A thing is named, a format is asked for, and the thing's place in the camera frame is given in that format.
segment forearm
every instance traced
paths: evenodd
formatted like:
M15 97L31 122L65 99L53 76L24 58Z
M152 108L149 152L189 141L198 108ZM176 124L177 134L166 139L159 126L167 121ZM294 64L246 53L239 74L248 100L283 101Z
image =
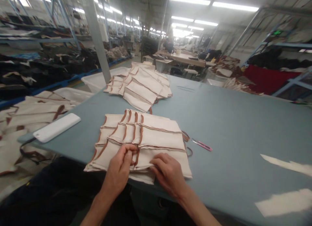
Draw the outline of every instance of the forearm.
M187 186L187 190L178 198L178 203L197 226L221 226L189 186Z
M80 226L101 225L113 202L111 196L99 192Z

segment person's left hand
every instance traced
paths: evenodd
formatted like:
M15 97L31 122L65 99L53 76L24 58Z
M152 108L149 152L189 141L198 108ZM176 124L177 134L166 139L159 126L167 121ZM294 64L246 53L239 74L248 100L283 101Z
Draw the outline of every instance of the person's left hand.
M114 200L125 188L129 173L130 166L134 165L132 155L137 153L135 145L122 145L117 154L111 159L104 183L100 193L109 194Z

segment dark pants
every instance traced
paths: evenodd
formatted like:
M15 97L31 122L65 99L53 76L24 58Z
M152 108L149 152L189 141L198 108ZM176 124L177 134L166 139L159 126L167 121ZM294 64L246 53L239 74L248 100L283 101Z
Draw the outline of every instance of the dark pants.
M102 182L84 172L84 165L60 157L43 168L26 185L15 190L0 206L0 225L69 225L77 211L92 203ZM108 211L104 225L140 225L127 185ZM163 224L194 225L186 212L169 203Z

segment blue work table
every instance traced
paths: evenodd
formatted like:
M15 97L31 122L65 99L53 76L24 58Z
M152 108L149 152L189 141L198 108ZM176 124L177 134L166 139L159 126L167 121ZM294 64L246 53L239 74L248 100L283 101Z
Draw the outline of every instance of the blue work table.
M269 97L237 92L168 76L173 97L153 105L153 114L176 120L191 138L209 145L209 152L193 143L187 183L209 209L251 225L306 225L309 212L264 218L255 202L312 187L312 178L281 168L260 154L283 161L312 164L312 111ZM134 109L121 96L102 91L70 111L81 122L48 143L32 142L68 158L88 163L105 114ZM19 138L25 142L27 134ZM129 180L135 187L167 197L162 188Z

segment white handheld device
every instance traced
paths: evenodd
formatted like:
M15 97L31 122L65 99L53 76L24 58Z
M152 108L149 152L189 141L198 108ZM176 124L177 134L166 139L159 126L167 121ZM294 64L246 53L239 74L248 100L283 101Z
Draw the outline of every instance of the white handheld device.
M70 127L74 126L79 121L81 121L81 118L79 116L70 113L60 118L59 120L35 131L33 133L33 136L39 141L46 143L56 136L60 135L62 132L66 131Z

